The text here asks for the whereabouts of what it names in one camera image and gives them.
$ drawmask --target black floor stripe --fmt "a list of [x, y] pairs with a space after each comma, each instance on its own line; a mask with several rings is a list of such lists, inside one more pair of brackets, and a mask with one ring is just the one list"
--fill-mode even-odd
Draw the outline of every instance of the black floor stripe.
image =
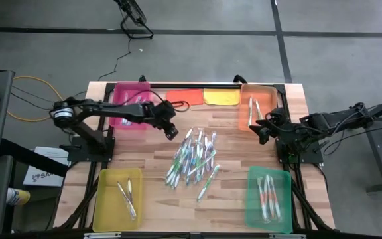
[[[275, 36], [276, 31], [246, 30], [152, 30], [157, 35], [239, 35], [239, 36]], [[148, 34], [143, 29], [131, 29], [131, 34]], [[0, 27], [0, 33], [70, 33], [70, 34], [123, 34], [122, 29], [73, 29], [57, 27]]]
[[283, 31], [285, 37], [372, 37], [382, 38], [382, 33]]
[[284, 80], [285, 80], [285, 83], [292, 83], [290, 66], [288, 65], [287, 52], [285, 50], [283, 28], [281, 27], [281, 21], [279, 19], [277, 2], [275, 0], [271, 0], [271, 7], [272, 7], [273, 20], [275, 24], [275, 30], [277, 32], [279, 56], [281, 58], [281, 64], [283, 66]]
[[[238, 35], [238, 36], [275, 36], [276, 31], [248, 30], [170, 30], [155, 29], [158, 35]], [[0, 33], [68, 33], [68, 34], [123, 34], [121, 29], [85, 29], [58, 27], [0, 27]], [[133, 34], [147, 34], [143, 29], [131, 29]], [[374, 32], [319, 32], [319, 31], [282, 31], [284, 37], [366, 37], [382, 38], [382, 33]]]

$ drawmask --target wooden table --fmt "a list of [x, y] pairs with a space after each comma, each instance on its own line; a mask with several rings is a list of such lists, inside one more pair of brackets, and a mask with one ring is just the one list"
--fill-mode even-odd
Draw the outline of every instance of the wooden table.
[[[86, 98], [102, 100], [106, 83], [90, 82]], [[285, 84], [285, 88], [291, 120], [298, 122], [299, 118], [308, 114], [303, 86]], [[163, 97], [167, 89], [155, 91]], [[138, 167], [143, 171], [144, 201], [140, 231], [262, 231], [248, 228], [244, 222], [247, 172], [250, 166], [272, 169], [282, 169], [282, 166], [277, 161], [274, 141], [259, 145], [259, 138], [254, 133], [239, 131], [237, 115], [237, 106], [192, 106], [187, 112], [178, 113], [172, 119], [180, 132], [173, 141], [168, 141], [164, 133], [156, 129], [146, 130], [144, 136], [142, 133], [135, 135], [115, 131], [115, 155], [109, 168]], [[98, 117], [90, 117], [86, 123], [96, 129], [98, 120]], [[215, 162], [221, 165], [221, 169], [206, 192], [205, 199], [199, 203], [196, 197], [201, 190], [201, 183], [198, 187], [185, 187], [181, 182], [176, 190], [164, 185], [172, 156], [191, 127], [204, 127], [208, 133], [218, 133]], [[64, 223], [82, 200], [89, 167], [89, 163], [78, 163], [67, 172], [54, 226]], [[301, 168], [308, 201], [324, 222], [333, 228], [334, 221], [323, 176], [313, 165], [302, 165]], [[298, 221], [302, 225], [300, 204], [295, 200]], [[87, 225], [92, 219], [94, 204], [95, 198], [89, 206]]]

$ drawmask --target concrete floor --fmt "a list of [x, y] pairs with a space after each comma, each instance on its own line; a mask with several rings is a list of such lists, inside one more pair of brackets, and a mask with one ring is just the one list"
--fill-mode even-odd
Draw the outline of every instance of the concrete floor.
[[[269, 0], [137, 2], [153, 29], [275, 30]], [[277, 0], [277, 5], [284, 31], [382, 32], [382, 0]], [[0, 0], [3, 26], [116, 29], [119, 21], [111, 0]], [[44, 78], [63, 96], [71, 96], [110, 72], [115, 59], [127, 52], [127, 41], [125, 35], [0, 33], [0, 69]], [[285, 37], [285, 48], [292, 81], [303, 83], [310, 112], [382, 102], [381, 37]], [[285, 82], [275, 36], [157, 35], [153, 40], [132, 41], [131, 51], [119, 62], [117, 73], [104, 80], [136, 81], [144, 74], [150, 81], [229, 82], [240, 74], [251, 82]], [[14, 85], [56, 100], [34, 81], [17, 80]], [[9, 107], [26, 118], [47, 116], [16, 98]], [[18, 129], [24, 133], [15, 134]], [[24, 123], [10, 117], [4, 137], [24, 147], [68, 142], [51, 121]], [[365, 193], [366, 187], [381, 182], [367, 137], [346, 140], [324, 159], [336, 228], [382, 235], [382, 193]], [[28, 205], [17, 229], [42, 230], [53, 204], [54, 198]]]

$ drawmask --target cable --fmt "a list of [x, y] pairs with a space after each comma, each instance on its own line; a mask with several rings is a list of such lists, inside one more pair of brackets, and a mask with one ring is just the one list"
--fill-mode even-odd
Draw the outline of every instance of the cable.
[[107, 74], [104, 74], [104, 75], [102, 75], [102, 76], [100, 76], [100, 77], [98, 78], [98, 81], [100, 81], [103, 77], [109, 76], [109, 75], [111, 75], [111, 74], [117, 72], [116, 69], [117, 69], [117, 65], [119, 64], [119, 60], [122, 59], [123, 57], [125, 57], [125, 56], [127, 56], [127, 55], [129, 55], [129, 54], [132, 53], [132, 52], [131, 52], [131, 41], [132, 41], [132, 39], [129, 39], [129, 42], [127, 43], [127, 53], [124, 54], [123, 56], [120, 56], [119, 58], [116, 59], [116, 64], [114, 65], [114, 69], [113, 69], [113, 71], [112, 71], [112, 72], [109, 72], [109, 73], [107, 73]]
[[73, 140], [72, 137], [74, 136], [74, 133], [73, 132], [67, 132], [64, 129], [61, 129], [61, 131], [63, 131], [63, 133], [65, 133], [69, 136], [69, 142], [70, 142], [70, 144], [72, 144], [72, 140]]
[[274, 123], [272, 123], [271, 121], [269, 121], [267, 119], [267, 116], [270, 116], [271, 114], [270, 113], [267, 113], [265, 114], [265, 119], [266, 119], [266, 122], [268, 122], [272, 127], [274, 127], [275, 129], [279, 130], [279, 131], [282, 131], [282, 132], [294, 132], [298, 129], [310, 129], [312, 131], [315, 131], [316, 133], [320, 133], [320, 134], [325, 134], [324, 132], [318, 130], [318, 129], [315, 129], [315, 128], [312, 128], [312, 127], [306, 127], [306, 126], [300, 126], [300, 127], [297, 127], [295, 129], [281, 129], [280, 127], [276, 126]]
[[313, 163], [313, 166], [317, 167], [319, 169], [319, 172], [321, 172], [322, 176], [324, 177], [324, 180], [325, 180], [325, 187], [326, 187], [326, 193], [329, 194], [329, 191], [328, 191], [328, 181], [326, 180], [326, 176], [325, 176], [325, 173], [324, 171], [321, 169], [321, 167], [319, 167], [319, 165]]
[[83, 93], [86, 93], [86, 90], [84, 90], [83, 92], [79, 92], [79, 93], [73, 95], [73, 97], [75, 97], [75, 96], [79, 96], [80, 94], [83, 94]]
[[341, 137], [340, 140], [338, 141], [337, 146], [336, 146], [331, 152], [329, 152], [329, 153], [325, 153], [325, 150], [324, 150], [324, 155], [325, 155], [325, 156], [329, 156], [329, 155], [335, 153], [335, 152], [337, 151], [338, 147], [340, 146], [340, 144], [342, 144], [342, 140], [343, 140], [343, 139], [344, 139], [344, 130], [343, 130], [343, 133], [342, 133], [342, 137]]
[[[41, 78], [37, 78], [35, 76], [17, 76], [17, 77], [14, 77], [13, 79], [14, 80], [18, 80], [18, 79], [22, 79], [22, 78], [27, 78], [27, 79], [32, 79], [32, 80], [38, 80], [39, 82], [42, 82], [44, 84], [46, 84], [47, 86], [49, 86], [56, 94], [57, 96], [63, 100], [63, 97], [60, 95], [60, 93], [58, 93], [58, 91], [50, 84], [48, 83], [47, 81], [41, 79]], [[7, 110], [7, 114], [9, 114], [11, 117], [15, 118], [16, 120], [20, 120], [20, 121], [25, 121], [25, 122], [41, 122], [41, 121], [45, 121], [45, 120], [48, 120], [50, 119], [50, 117], [46, 117], [46, 118], [40, 118], [40, 119], [25, 119], [25, 118], [20, 118], [19, 116], [16, 116], [14, 114], [12, 114], [10, 111]]]
[[11, 86], [11, 87], [14, 88], [14, 89], [18, 89], [18, 90], [20, 90], [21, 92], [24, 92], [24, 93], [26, 93], [26, 94], [28, 94], [28, 95], [34, 96], [34, 97], [36, 97], [36, 98], [38, 98], [38, 99], [44, 100], [44, 101], [46, 101], [46, 102], [54, 103], [54, 101], [52, 101], [52, 100], [47, 100], [47, 99], [45, 99], [45, 98], [42, 98], [42, 97], [40, 97], [40, 96], [37, 96], [37, 95], [32, 94], [32, 93], [30, 93], [30, 92], [27, 92], [26, 90], [22, 90], [22, 89], [20, 89], [20, 88], [18, 88], [18, 87], [16, 87], [16, 86]]
[[[174, 108], [174, 111], [176, 112], [185, 112], [185, 111], [188, 111], [190, 109], [190, 103], [184, 101], [184, 100], [180, 100], [180, 101], [177, 101], [177, 102], [171, 102], [172, 105], [173, 105], [173, 108]], [[185, 110], [177, 110], [175, 108], [179, 108], [179, 107], [182, 107], [182, 106], [185, 106], [186, 105], [186, 108]]]
[[355, 112], [353, 114], [351, 114], [350, 116], [348, 116], [346, 119], [344, 119], [343, 121], [341, 121], [337, 126], [336, 128], [334, 129], [334, 132], [331, 133], [331, 135], [337, 133], [337, 130], [340, 128], [340, 126], [343, 125], [343, 123], [345, 123], [346, 121], [348, 121], [350, 118], [352, 118], [353, 116], [355, 116], [356, 114], [358, 113], [361, 113], [361, 110], [363, 110], [365, 108], [365, 104], [364, 103], [361, 103], [362, 104], [362, 109], [360, 109], [358, 112]]
[[12, 94], [14, 97], [16, 97], [16, 98], [18, 98], [18, 99], [20, 99], [20, 100], [22, 100], [22, 101], [24, 101], [24, 102], [27, 102], [27, 103], [31, 104], [31, 105], [34, 106], [34, 107], [38, 107], [38, 108], [43, 109], [43, 110], [51, 110], [51, 109], [46, 109], [46, 108], [44, 108], [44, 107], [37, 106], [36, 104], [34, 104], [34, 103], [30, 102], [30, 101], [27, 101], [27, 100], [23, 99], [22, 97], [20, 97], [20, 96], [14, 94], [14, 93], [12, 93], [12, 92], [10, 92], [10, 94]]
[[344, 137], [344, 138], [342, 138], [342, 139], [340, 139], [340, 140], [337, 140], [337, 141], [331, 143], [329, 146], [327, 146], [327, 148], [324, 149], [323, 154], [324, 154], [324, 155], [331, 155], [331, 153], [326, 154], [325, 152], [326, 152], [331, 146], [335, 145], [336, 143], [339, 143], [339, 142], [341, 142], [341, 141], [343, 141], [343, 140], [345, 140], [345, 139], [351, 138], [351, 137], [355, 137], [355, 136], [358, 136], [358, 135], [361, 135], [361, 134], [364, 134], [364, 133], [368, 133], [368, 132], [372, 132], [372, 131], [377, 131], [377, 130], [382, 130], [382, 128], [367, 130], [367, 131], [365, 131], [365, 132], [357, 133], [357, 134], [354, 134], [354, 135], [350, 135], [350, 136]]
[[[76, 163], [78, 163], [78, 162], [72, 162], [67, 170], [70, 170]], [[56, 215], [56, 209], [57, 209], [57, 205], [58, 205], [58, 203], [60, 203], [60, 198], [61, 198], [61, 193], [62, 193], [62, 191], [63, 191], [63, 188], [60, 187], [60, 192], [58, 193], [58, 196], [56, 197], [56, 202], [55, 202], [55, 204], [54, 204], [54, 208], [52, 209], [52, 214], [51, 214], [50, 220], [48, 221], [48, 223], [47, 223], [46, 226], [45, 226], [45, 230], [48, 230], [48, 229], [50, 228], [52, 219], [53, 219], [53, 218], [55, 217], [55, 215]]]
[[379, 106], [379, 105], [381, 105], [381, 104], [376, 104], [376, 105], [374, 105], [374, 106], [371, 106], [371, 107], [367, 108], [367, 110], [370, 110], [370, 109], [372, 109], [372, 108], [375, 108], [375, 107], [377, 107], [377, 106]]

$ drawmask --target black bracket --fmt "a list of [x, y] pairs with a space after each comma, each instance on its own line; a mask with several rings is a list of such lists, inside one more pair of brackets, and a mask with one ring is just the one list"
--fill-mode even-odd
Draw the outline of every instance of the black bracket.
[[240, 75], [236, 75], [234, 78], [233, 78], [233, 83], [238, 83], [238, 82], [241, 82], [243, 84], [247, 84], [247, 81]]
[[139, 77], [138, 82], [146, 82], [146, 81], [147, 81], [147, 79], [145, 78], [144, 75], [141, 75], [141, 76]]
[[284, 84], [274, 84], [273, 87], [277, 89], [281, 94], [285, 94], [285, 85]]
[[203, 236], [200, 232], [190, 232], [190, 239], [202, 239]]
[[116, 87], [116, 84], [106, 84], [105, 85], [105, 91], [104, 93], [110, 94], [112, 91], [114, 91], [114, 88]]
[[275, 148], [279, 163], [323, 163], [324, 159], [321, 154], [321, 146], [318, 142], [310, 144], [305, 153], [300, 154], [300, 162], [298, 157], [289, 157], [284, 143], [280, 139], [275, 139]]
[[72, 147], [65, 147], [64, 150], [69, 152], [67, 160], [71, 162], [110, 162], [113, 158], [113, 150], [115, 145], [114, 137], [105, 137], [107, 150], [104, 153], [96, 151], [95, 153], [89, 149], [85, 139], [81, 137], [73, 137]]

